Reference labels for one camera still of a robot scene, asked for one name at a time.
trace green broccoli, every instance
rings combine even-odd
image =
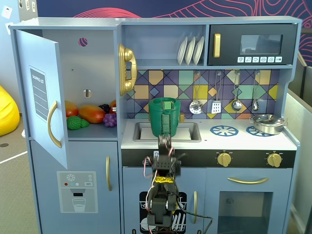
[[[67,119],[67,128],[71,130],[76,130],[79,128],[85,128],[89,126],[89,122],[79,118],[78,116],[70,116]]]

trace oven door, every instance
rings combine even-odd
[[[293,63],[297,24],[210,26],[208,65]]]
[[[214,219],[208,233],[283,233],[292,169],[206,170],[205,215]]]

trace blue burner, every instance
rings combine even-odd
[[[236,128],[225,125],[212,127],[210,132],[221,137],[232,137],[238,134],[238,130]]]
[[[264,132],[257,130],[253,126],[248,127],[246,129],[246,132],[253,135],[253,136],[257,136],[257,137],[270,137],[270,136],[272,136],[271,134],[267,134],[267,133],[264,133]]]

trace microwave buttons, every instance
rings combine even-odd
[[[275,62],[282,62],[282,57],[275,57]]]
[[[267,57],[261,57],[260,62],[267,62],[267,59],[268,59]]]
[[[244,62],[244,57],[237,57],[237,62]]]
[[[274,62],[275,57],[268,57],[268,62]]]
[[[259,62],[259,57],[253,57],[253,62]]]
[[[252,62],[252,57],[245,57],[245,62]]]

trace small circular hole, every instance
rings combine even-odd
[[[78,41],[78,43],[79,43],[79,45],[80,45],[81,47],[85,47],[85,46],[87,46],[88,41],[87,41],[86,38],[80,38],[79,41]]]
[[[86,97],[86,98],[90,98],[92,96],[92,92],[90,89],[85,89],[83,90],[83,95]]]

